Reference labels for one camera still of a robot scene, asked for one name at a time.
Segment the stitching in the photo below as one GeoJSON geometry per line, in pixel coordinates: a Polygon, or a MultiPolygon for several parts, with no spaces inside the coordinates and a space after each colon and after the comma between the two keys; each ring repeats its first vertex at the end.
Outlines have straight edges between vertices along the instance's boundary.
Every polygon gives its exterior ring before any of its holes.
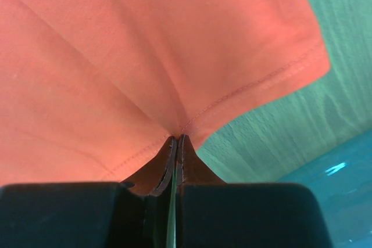
{"type": "Polygon", "coordinates": [[[138,157],[141,153],[147,151],[148,149],[152,148],[156,144],[158,144],[160,141],[164,140],[165,138],[168,138],[169,134],[162,136],[157,141],[154,141],[152,144],[148,145],[147,147],[141,149],[139,152],[134,153],[131,157],[127,158],[125,161],[122,161],[120,164],[118,164],[115,168],[111,169],[111,172],[106,173],[104,176],[101,177],[101,180],[105,179],[106,177],[109,177],[112,175],[112,172],[115,172],[118,168],[120,168],[122,165],[128,163],[129,161],[133,160],[134,158],[138,157]]]}
{"type": "MultiPolygon", "coordinates": [[[[241,91],[244,91],[244,90],[246,90],[246,89],[248,89],[248,88],[252,88],[252,87],[254,87],[255,85],[257,85],[258,83],[261,83],[261,82],[263,82],[263,81],[266,81],[266,80],[268,80],[268,79],[270,79],[270,78],[276,76],[276,75],[279,74],[280,72],[286,70],[287,68],[291,67],[292,65],[297,64],[298,62],[300,62],[301,60],[303,60],[304,58],[306,58],[307,56],[309,56],[309,55],[310,55],[314,50],[316,50],[320,45],[322,45],[322,40],[321,40],[321,39],[320,39],[317,43],[315,43],[315,44],[314,44],[314,45],[313,45],[313,46],[312,46],[312,47],[311,47],[307,52],[305,52],[305,53],[303,53],[302,55],[300,55],[297,59],[295,59],[295,60],[289,62],[288,64],[286,64],[286,65],[280,67],[279,69],[277,69],[276,71],[274,71],[274,72],[272,72],[272,73],[266,75],[265,77],[260,78],[260,79],[254,81],[254,82],[250,82],[249,84],[247,84],[247,85],[245,85],[245,86],[243,86],[243,87],[241,87],[241,88],[239,88],[239,89],[237,89],[237,90],[235,90],[235,91],[233,91],[233,92],[231,92],[231,93],[225,95],[224,97],[220,98],[219,100],[213,102],[211,105],[209,105],[208,107],[206,107],[205,109],[203,109],[200,113],[198,113],[198,114],[197,114],[197,115],[196,115],[192,120],[190,120],[190,121],[185,125],[185,127],[181,130],[181,133],[184,132],[188,126],[190,126],[190,125],[191,125],[191,124],[192,124],[192,123],[193,123],[193,122],[194,122],[198,117],[200,117],[202,114],[204,114],[204,112],[206,112],[207,110],[210,110],[212,107],[218,105],[218,104],[221,103],[222,101],[224,101],[224,100],[226,100],[226,99],[228,99],[228,98],[230,98],[230,97],[232,97],[232,96],[234,96],[234,95],[239,94],[241,91]]],[[[306,64],[303,65],[302,67],[298,68],[296,71],[293,71],[293,72],[289,73],[288,75],[286,75],[285,77],[282,77],[282,78],[279,79],[278,81],[276,81],[276,82],[272,82],[271,84],[266,85],[265,87],[259,89],[258,92],[261,92],[261,91],[264,91],[264,90],[266,90],[266,89],[268,89],[268,88],[271,88],[271,87],[273,87],[274,85],[276,85],[276,84],[278,84],[278,83],[280,83],[280,82],[286,80],[287,78],[289,78],[289,77],[295,75],[296,73],[298,73],[298,72],[304,70],[306,67],[308,67],[308,66],[310,66],[311,64],[313,64],[314,62],[318,61],[318,60],[319,60],[323,55],[324,55],[323,53],[320,54],[316,59],[312,60],[312,61],[309,62],[309,63],[306,63],[306,64]]],[[[231,105],[233,105],[233,104],[235,104],[235,103],[240,102],[241,100],[243,100],[243,99],[245,99],[245,98],[247,98],[247,97],[249,97],[249,96],[251,96],[251,95],[252,95],[252,93],[251,93],[251,94],[248,94],[248,95],[245,95],[245,96],[243,96],[243,97],[241,97],[241,98],[239,98],[239,99],[233,101],[233,103],[230,103],[229,105],[224,106],[224,107],[222,107],[221,109],[219,109],[218,111],[216,111],[216,112],[214,112],[214,113],[208,115],[206,118],[204,118],[203,121],[201,121],[201,122],[199,123],[199,125],[198,125],[197,127],[195,127],[195,130],[196,130],[197,128],[199,128],[201,124],[205,123],[208,119],[210,119],[212,116],[215,116],[216,114],[220,113],[220,112],[223,111],[224,109],[230,107],[231,105]]],[[[118,170],[121,166],[123,166],[124,164],[126,164],[126,163],[128,163],[129,161],[133,160],[134,158],[138,157],[138,156],[139,156],[140,154],[142,154],[143,152],[145,152],[145,151],[151,149],[152,147],[154,147],[155,145],[157,145],[160,141],[164,140],[164,139],[167,138],[168,136],[170,136],[170,135],[169,135],[169,134],[166,134],[166,135],[162,136],[162,137],[161,137],[160,139],[158,139],[157,141],[155,141],[155,142],[153,142],[152,144],[148,145],[147,147],[143,148],[143,149],[140,150],[139,152],[135,153],[134,155],[132,155],[131,157],[129,157],[128,159],[126,159],[125,161],[122,161],[120,164],[118,164],[118,165],[115,166],[113,169],[111,169],[111,172],[108,172],[108,173],[106,173],[104,176],[102,176],[102,177],[101,177],[101,180],[103,180],[103,179],[107,178],[108,176],[112,175],[112,173],[115,172],[116,170],[118,170]]]]}
{"type": "MultiPolygon", "coordinates": [[[[285,81],[286,79],[290,78],[291,76],[293,76],[293,75],[295,75],[295,74],[297,74],[297,73],[303,71],[305,68],[309,67],[311,64],[317,62],[317,61],[318,61],[319,59],[321,59],[323,56],[324,56],[323,53],[320,54],[320,55],[318,55],[318,57],[316,57],[316,58],[315,58],[314,60],[312,60],[311,62],[306,63],[305,65],[301,66],[301,67],[298,68],[297,70],[295,70],[295,71],[293,71],[293,72],[287,74],[286,76],[280,78],[280,79],[277,80],[276,82],[272,82],[272,83],[270,83],[269,85],[265,85],[264,87],[260,88],[260,89],[259,89],[258,91],[256,91],[256,92],[261,92],[261,91],[267,90],[267,89],[269,89],[269,88],[271,88],[271,87],[273,87],[273,86],[275,86],[275,85],[281,83],[282,81],[285,81]]],[[[202,124],[204,124],[205,122],[207,122],[208,119],[210,119],[212,116],[215,116],[216,114],[219,114],[221,111],[225,110],[226,108],[231,107],[231,105],[236,104],[236,103],[240,102],[241,100],[244,100],[244,99],[246,99],[247,97],[250,97],[250,96],[252,96],[252,95],[253,95],[253,93],[250,93],[250,94],[244,95],[243,97],[241,97],[241,98],[239,98],[239,99],[237,99],[237,100],[235,100],[235,101],[233,101],[233,102],[230,102],[227,106],[222,107],[222,108],[219,109],[218,111],[216,111],[216,112],[214,112],[214,113],[211,113],[211,114],[208,115],[206,118],[204,118],[204,119],[199,123],[198,126],[195,127],[194,132],[191,132],[191,133],[189,134],[189,136],[193,135],[193,134],[195,133],[195,131],[197,130],[197,128],[199,128],[202,124]]]]}
{"type": "Polygon", "coordinates": [[[260,82],[263,82],[265,80],[268,80],[269,78],[272,78],[273,76],[276,76],[279,72],[282,72],[284,71],[285,69],[291,67],[293,64],[296,64],[297,62],[299,62],[300,60],[304,59],[305,57],[307,57],[309,54],[311,54],[315,49],[317,49],[319,46],[321,45],[321,40],[319,40],[315,45],[313,45],[307,52],[303,53],[300,57],[298,57],[297,59],[291,61],[290,63],[282,66],[281,68],[277,69],[276,71],[270,73],[269,75],[263,77],[263,78],[260,78],[259,80],[256,80],[254,82],[250,82],[249,84],[227,94],[226,96],[222,97],[221,99],[213,102],[211,105],[209,105],[208,107],[206,107],[205,109],[203,109],[200,113],[198,113],[192,120],[190,120],[186,126],[181,130],[181,133],[183,131],[185,131],[185,129],[195,121],[195,119],[197,119],[199,116],[201,116],[205,111],[209,110],[210,108],[214,107],[215,105],[219,104],[220,102],[222,102],[223,100],[226,100],[227,98],[229,97],[232,97],[238,93],[240,93],[241,91],[247,89],[247,88],[250,88],[250,87],[253,87],[254,85],[260,83],[260,82]]]}

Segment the orange fabric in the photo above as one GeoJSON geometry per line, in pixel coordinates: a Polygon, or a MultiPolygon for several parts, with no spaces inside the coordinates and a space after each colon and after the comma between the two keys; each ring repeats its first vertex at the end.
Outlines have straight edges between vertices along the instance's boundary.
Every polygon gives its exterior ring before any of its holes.
{"type": "Polygon", "coordinates": [[[0,3],[0,184],[124,179],[329,68],[307,0],[0,3]]]}

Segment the wood grain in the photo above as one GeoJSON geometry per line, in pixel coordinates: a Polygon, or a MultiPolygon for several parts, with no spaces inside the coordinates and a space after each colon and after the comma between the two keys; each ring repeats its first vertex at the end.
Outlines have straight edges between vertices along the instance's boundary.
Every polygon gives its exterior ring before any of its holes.
{"type": "Polygon", "coordinates": [[[228,182],[274,181],[372,127],[372,0],[309,0],[332,70],[235,119],[198,150],[228,182]]]}

